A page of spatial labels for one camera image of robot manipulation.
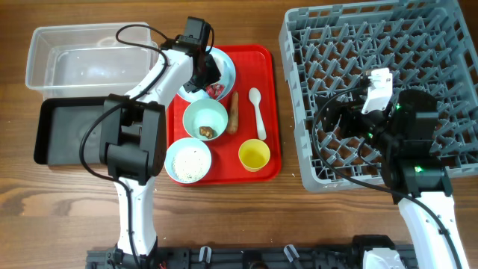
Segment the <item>white rice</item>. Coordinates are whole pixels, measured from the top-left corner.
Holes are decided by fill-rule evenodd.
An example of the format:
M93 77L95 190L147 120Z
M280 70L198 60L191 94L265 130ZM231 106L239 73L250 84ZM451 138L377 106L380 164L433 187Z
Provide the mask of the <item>white rice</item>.
M173 158L173 172L181 183L194 183L203 178L210 167L207 152L188 147L179 150Z

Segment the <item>light blue bowl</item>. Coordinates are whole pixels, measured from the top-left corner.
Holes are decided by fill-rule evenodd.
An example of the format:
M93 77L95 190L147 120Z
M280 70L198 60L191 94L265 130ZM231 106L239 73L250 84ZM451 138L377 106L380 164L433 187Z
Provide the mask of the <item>light blue bowl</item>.
M167 149L164 168L175 182L189 185L204 178L211 164L211 151L206 144L186 137L175 141Z

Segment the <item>brown food scrap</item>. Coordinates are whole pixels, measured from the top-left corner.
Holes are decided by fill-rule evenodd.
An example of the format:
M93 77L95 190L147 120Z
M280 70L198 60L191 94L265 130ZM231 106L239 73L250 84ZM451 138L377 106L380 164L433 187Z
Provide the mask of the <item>brown food scrap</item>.
M212 139L214 137L214 130L209 126L200 126L199 134L207 139Z

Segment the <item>yellow cup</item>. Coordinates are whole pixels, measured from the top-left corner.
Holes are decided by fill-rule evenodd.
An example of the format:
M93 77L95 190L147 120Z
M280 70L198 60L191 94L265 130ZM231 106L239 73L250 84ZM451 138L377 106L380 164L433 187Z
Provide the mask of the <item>yellow cup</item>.
M240 145L238 157L243 167L249 172L257 172L270 160L270 148L262 140L249 139Z

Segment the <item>red snack wrapper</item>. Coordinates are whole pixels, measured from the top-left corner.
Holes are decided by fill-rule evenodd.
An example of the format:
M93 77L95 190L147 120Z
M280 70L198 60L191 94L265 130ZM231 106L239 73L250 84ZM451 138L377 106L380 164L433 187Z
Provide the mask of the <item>red snack wrapper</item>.
M218 99L220 97L220 95L222 94L222 92L224 91L224 89L225 89L225 85L224 84L219 84L219 83L208 85L205 88L206 93L212 99Z

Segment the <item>orange carrot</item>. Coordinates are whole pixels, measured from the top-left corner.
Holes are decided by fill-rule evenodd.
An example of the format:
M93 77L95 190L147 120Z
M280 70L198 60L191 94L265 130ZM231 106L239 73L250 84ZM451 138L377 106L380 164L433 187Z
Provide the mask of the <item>orange carrot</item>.
M235 91L232 94L231 104L229 109L229 121L226 127L226 132L231 135L235 134L238 130L238 116L239 116L238 101L239 101L238 92Z

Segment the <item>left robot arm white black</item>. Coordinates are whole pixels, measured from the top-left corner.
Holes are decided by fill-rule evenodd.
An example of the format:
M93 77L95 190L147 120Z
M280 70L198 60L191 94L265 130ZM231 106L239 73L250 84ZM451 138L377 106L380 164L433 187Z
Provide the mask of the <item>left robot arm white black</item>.
M157 249L153 187L166 155L166 109L181 87L219 80L207 47L208 34L181 34L157 51L161 58L123 96L110 95L104 113L99 157L117 189L120 236L108 259L121 268L153 268Z

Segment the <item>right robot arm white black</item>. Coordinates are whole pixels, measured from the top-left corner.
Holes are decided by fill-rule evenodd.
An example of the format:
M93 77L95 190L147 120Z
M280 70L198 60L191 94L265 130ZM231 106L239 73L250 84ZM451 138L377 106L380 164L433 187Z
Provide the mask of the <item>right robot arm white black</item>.
M362 136L382 155L380 173L412 238L420 268L468 268L455 218L453 187L441 161L430 150L438 124L436 99L404 90L390 115L363 114L365 102L321 97L314 117L323 129L339 125L342 137Z

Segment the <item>green bowl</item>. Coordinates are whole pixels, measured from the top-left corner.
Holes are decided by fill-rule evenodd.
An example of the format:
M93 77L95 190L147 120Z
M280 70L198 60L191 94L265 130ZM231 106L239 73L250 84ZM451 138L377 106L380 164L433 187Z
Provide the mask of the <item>green bowl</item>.
M185 131L194 138L210 141L218 138L228 125L229 115L226 108L214 99L200 99L190 103L185 109L182 124ZM209 126L214 130L214 137L207 139L199 134L200 126Z

